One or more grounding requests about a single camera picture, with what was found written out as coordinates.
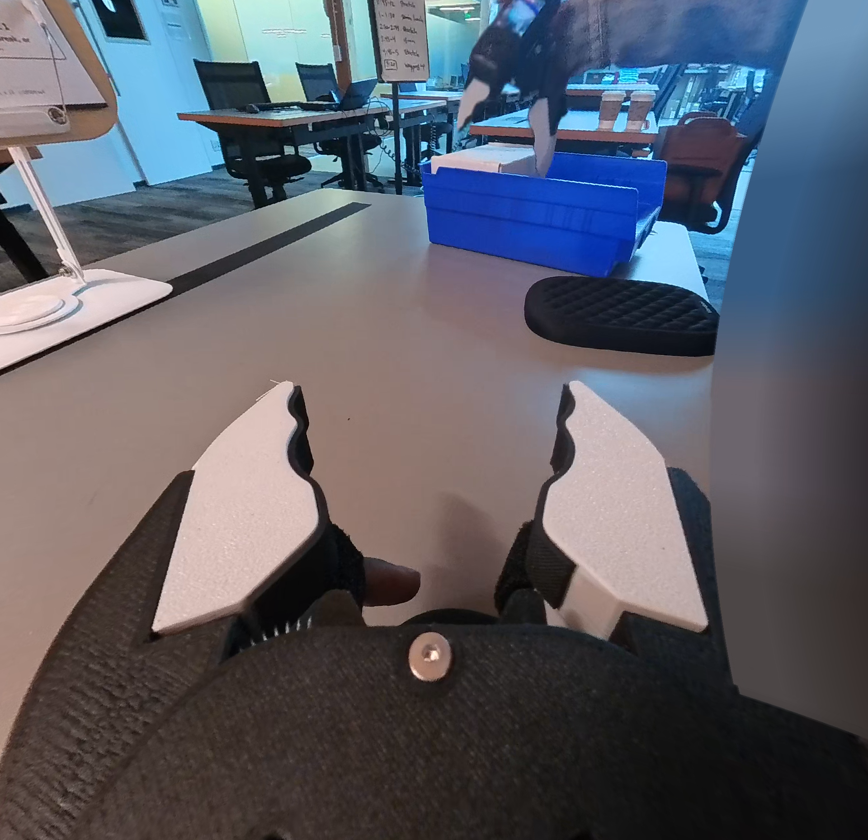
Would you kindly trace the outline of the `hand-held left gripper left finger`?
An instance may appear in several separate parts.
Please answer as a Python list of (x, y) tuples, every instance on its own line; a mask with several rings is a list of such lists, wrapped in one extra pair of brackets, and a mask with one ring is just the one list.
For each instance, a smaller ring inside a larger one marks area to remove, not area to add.
[(275, 384), (193, 465), (152, 631), (175, 635), (249, 611), (325, 530), (309, 420), (295, 382)]

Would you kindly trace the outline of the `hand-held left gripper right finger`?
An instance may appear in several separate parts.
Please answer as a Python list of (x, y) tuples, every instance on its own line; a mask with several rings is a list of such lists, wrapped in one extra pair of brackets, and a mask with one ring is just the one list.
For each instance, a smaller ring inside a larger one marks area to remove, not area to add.
[(581, 382), (561, 392), (535, 511), (535, 590), (550, 624), (607, 640), (625, 614), (690, 632), (708, 615), (664, 458)]

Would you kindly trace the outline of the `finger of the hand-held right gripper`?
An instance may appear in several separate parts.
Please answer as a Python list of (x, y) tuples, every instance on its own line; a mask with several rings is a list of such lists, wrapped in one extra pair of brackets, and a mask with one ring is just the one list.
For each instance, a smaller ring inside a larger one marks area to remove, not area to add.
[(501, 115), (505, 82), (499, 78), (486, 81), (470, 77), (458, 109), (458, 131), (468, 132), (471, 125)]
[(551, 124), (549, 100), (538, 98), (528, 110), (528, 125), (533, 134), (533, 148), (536, 173), (546, 176), (557, 147), (557, 128), (559, 118)]

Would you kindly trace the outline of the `white cardboard box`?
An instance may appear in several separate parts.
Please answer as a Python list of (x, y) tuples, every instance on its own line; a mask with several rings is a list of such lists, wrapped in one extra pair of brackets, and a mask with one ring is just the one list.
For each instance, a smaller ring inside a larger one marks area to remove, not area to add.
[(436, 157), (430, 171), (436, 174), (442, 169), (537, 176), (537, 160), (532, 146), (489, 143)]

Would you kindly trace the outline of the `blue plastic bin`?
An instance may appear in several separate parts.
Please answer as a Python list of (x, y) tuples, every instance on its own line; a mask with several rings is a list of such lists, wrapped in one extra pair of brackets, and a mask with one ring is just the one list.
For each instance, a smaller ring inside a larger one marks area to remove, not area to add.
[(665, 160), (557, 152), (545, 178), (422, 166), (429, 241), (608, 277), (660, 214)]

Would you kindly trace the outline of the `wood-edged office desk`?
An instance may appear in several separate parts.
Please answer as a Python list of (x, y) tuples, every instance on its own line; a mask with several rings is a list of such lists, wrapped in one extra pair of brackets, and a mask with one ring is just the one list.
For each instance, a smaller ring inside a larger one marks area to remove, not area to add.
[[(529, 109), (524, 108), (495, 118), (473, 123), (471, 137), (489, 141), (532, 144), (533, 132), (528, 122)], [(627, 125), (627, 112), (619, 113), (612, 129), (599, 128), (599, 113), (570, 110), (561, 119), (557, 132), (557, 151), (590, 152), (625, 148), (627, 151), (651, 148), (659, 135), (655, 116), (650, 113), (640, 127)]]
[(403, 192), (403, 160), (400, 144), (403, 132), (410, 132), (410, 175), (420, 177), (417, 129), (424, 125), (443, 129), (447, 146), (451, 147), (455, 115), (442, 99), (398, 99), (366, 105), (348, 111), (306, 111), (302, 108), (280, 108), (248, 113), (238, 109), (223, 109), (196, 113), (179, 113), (180, 120), (191, 121), (216, 132), (222, 142), (237, 147), (241, 156), (241, 178), (247, 185), (255, 209), (274, 203), (266, 194), (266, 173), (257, 159), (257, 147), (280, 142), (282, 146), (312, 146), (322, 141), (344, 141), (344, 187), (366, 191), (366, 164), (363, 136), (374, 133), (380, 123), (392, 134), (395, 159), (395, 189)]

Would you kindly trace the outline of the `grey desk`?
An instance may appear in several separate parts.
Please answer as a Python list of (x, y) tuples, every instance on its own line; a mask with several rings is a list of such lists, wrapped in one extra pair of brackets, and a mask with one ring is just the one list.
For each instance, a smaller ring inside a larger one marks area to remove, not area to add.
[(363, 209), (2, 375), (1, 734), (64, 620), (168, 483), (274, 382), (301, 385), (313, 475), (362, 552), (418, 569), (396, 625), (492, 609), (579, 380), (710, 496), (711, 358), (552, 344), (524, 322), (555, 271), (430, 245), (418, 198), (316, 191), (133, 250), (170, 280)]

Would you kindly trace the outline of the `person's left hand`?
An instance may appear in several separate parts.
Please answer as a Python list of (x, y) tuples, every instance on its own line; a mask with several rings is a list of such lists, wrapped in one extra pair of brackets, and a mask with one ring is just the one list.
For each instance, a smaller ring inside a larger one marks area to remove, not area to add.
[(363, 560), (364, 607), (394, 607), (413, 600), (419, 592), (421, 576), (417, 570), (366, 557)]

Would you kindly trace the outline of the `black laptop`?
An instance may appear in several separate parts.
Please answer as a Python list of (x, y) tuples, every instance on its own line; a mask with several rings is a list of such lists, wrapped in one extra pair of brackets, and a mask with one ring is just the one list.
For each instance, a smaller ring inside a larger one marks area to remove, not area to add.
[(348, 112), (365, 108), (377, 86), (377, 78), (353, 81), (346, 87), (333, 105), (335, 111)]

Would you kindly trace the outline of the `brown chair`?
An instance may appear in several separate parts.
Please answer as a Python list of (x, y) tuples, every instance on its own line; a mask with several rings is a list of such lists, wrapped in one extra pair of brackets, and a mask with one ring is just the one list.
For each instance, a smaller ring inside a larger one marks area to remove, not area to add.
[(659, 219), (706, 235), (722, 232), (731, 216), (737, 183), (760, 134), (741, 134), (729, 121), (694, 112), (668, 127), (656, 159), (667, 178)]

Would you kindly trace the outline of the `black office chair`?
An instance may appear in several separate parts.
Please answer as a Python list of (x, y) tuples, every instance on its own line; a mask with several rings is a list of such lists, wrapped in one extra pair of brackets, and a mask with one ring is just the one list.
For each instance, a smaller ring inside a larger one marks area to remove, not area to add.
[[(297, 63), (296, 68), (302, 91), (308, 104), (316, 104), (321, 113), (333, 110), (340, 90), (334, 68), (331, 65), (308, 65)], [(375, 177), (367, 176), (367, 153), (379, 147), (378, 137), (370, 132), (355, 132), (345, 137), (329, 137), (314, 142), (314, 148), (321, 154), (337, 157), (341, 161), (342, 188), (355, 190), (372, 183), (379, 189), (383, 185)]]
[[(249, 105), (269, 104), (266, 83), (257, 62), (193, 60), (210, 110), (234, 109), (246, 112)], [(243, 179), (250, 187), (240, 144), (229, 130), (216, 129), (227, 173)], [(270, 202), (287, 200), (286, 185), (311, 171), (311, 163), (298, 147), (288, 151), (283, 140), (269, 132), (258, 132), (251, 140), (251, 152), (263, 185), (271, 191)]]

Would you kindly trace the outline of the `black wrist rest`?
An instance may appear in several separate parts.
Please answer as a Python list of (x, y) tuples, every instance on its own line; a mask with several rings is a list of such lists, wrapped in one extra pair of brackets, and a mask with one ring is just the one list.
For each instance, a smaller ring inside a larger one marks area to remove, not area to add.
[(720, 323), (711, 303), (676, 285), (570, 276), (534, 283), (524, 319), (556, 344), (667, 357), (712, 357)]

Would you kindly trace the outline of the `white sign stand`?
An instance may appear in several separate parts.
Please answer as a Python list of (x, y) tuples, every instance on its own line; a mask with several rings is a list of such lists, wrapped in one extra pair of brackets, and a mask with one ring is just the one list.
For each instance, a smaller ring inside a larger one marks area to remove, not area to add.
[(56, 245), (63, 273), (2, 294), (2, 370), (171, 296), (173, 288), (169, 283), (81, 267), (27, 148), (10, 146), (7, 152)]

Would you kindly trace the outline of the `wooden sign board with paper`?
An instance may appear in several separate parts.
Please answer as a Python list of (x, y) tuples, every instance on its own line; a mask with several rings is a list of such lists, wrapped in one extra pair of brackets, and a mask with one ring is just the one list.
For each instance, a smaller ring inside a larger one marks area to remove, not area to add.
[(94, 140), (112, 82), (70, 0), (1, 0), (1, 147)]

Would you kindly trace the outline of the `black wall poster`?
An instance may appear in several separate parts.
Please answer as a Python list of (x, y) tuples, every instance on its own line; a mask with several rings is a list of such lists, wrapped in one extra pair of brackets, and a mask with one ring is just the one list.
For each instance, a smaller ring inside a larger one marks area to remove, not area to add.
[(147, 43), (134, 0), (91, 0), (105, 37), (113, 42)]

